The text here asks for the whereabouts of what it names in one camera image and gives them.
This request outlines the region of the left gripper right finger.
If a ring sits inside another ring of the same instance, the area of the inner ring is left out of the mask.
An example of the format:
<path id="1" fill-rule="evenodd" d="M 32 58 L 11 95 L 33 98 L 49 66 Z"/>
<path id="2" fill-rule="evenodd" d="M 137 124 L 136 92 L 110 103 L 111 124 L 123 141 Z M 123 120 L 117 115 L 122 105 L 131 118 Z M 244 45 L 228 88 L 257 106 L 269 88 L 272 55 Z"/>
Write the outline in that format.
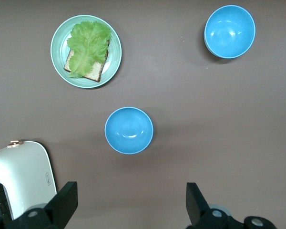
<path id="1" fill-rule="evenodd" d="M 243 224 L 217 208 L 210 208 L 196 183 L 186 185 L 189 229 L 242 229 Z"/>

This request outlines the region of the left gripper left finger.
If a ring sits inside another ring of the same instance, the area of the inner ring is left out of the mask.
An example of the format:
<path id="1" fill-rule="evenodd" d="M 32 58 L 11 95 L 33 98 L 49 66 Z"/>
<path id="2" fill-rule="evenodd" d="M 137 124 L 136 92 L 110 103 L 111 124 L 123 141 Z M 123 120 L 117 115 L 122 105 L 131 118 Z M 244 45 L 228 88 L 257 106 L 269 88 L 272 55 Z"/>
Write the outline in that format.
<path id="1" fill-rule="evenodd" d="M 12 222 L 13 229 L 63 229 L 78 206 L 77 182 L 69 181 L 43 208 L 32 208 Z"/>

